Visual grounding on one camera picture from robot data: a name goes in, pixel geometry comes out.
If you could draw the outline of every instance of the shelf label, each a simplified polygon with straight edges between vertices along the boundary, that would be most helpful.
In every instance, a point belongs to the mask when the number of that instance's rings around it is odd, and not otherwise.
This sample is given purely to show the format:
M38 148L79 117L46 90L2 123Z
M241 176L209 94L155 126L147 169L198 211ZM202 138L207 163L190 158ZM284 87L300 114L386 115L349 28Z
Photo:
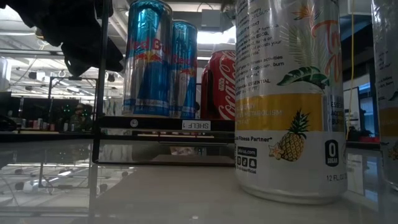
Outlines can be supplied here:
M211 131L211 121L183 120L182 129L192 131Z

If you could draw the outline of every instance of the metal rack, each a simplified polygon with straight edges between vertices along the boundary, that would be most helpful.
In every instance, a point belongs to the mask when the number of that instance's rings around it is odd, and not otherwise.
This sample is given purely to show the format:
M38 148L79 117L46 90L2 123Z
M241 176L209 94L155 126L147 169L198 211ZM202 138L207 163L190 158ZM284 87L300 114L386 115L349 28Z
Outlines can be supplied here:
M109 164L98 160L101 140L125 140L125 141L157 141L160 144L179 145L217 145L234 143L234 121L223 120L197 120L197 119L172 119L172 118L141 118L103 116L104 81L106 70L106 52L108 44L108 21L110 0L103 0L101 23L101 53L98 74L98 93L96 98L96 122L94 126L94 144L92 161L99 164ZM155 134L137 134L112 136L105 135L102 129L129 129L133 131L154 131ZM211 136L183 136L162 135L161 132L178 133L207 133Z
M53 85L53 80L57 79L58 82L55 83ZM56 87L58 83L60 83L62 80L64 79L68 79L71 81L82 81L82 80L92 80L95 82L95 90L94 90L94 107L93 107L93 121L96 120L97 118L97 113L96 113L96 104L97 104L97 93L98 93L98 79L97 78L82 78L82 77L50 77L50 85L49 85L49 100L50 100L50 104L49 104L49 122L51 121L52 117L51 117L51 113L52 113L52 99L51 99L51 91L52 88Z

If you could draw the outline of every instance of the yellow stripe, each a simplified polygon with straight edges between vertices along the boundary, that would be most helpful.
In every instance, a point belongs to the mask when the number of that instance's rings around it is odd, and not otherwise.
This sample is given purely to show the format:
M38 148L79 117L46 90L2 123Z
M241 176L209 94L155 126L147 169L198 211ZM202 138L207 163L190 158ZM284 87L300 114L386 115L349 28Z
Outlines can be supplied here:
M308 116L308 131L322 131L321 94L282 94L255 96L236 102L236 129L287 130L296 112Z

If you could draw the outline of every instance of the green leaf illustration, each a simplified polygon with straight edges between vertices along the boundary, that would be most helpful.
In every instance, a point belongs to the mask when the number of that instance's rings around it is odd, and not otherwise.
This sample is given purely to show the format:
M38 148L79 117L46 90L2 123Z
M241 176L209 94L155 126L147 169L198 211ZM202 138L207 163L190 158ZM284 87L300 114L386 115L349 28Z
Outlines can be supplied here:
M388 101L395 101L398 98L398 91L396 91L393 96Z
M286 86L293 82L308 82L321 88L321 90L324 90L325 86L329 85L328 77L322 74L321 71L314 66L301 67L290 71L277 85Z

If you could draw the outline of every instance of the red can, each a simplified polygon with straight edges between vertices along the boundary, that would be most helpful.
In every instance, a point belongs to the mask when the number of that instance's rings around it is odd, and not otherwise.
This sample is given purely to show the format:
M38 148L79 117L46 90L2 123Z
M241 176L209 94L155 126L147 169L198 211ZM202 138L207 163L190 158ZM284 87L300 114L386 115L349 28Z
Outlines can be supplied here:
M235 120L235 51L211 55L201 78L201 119Z

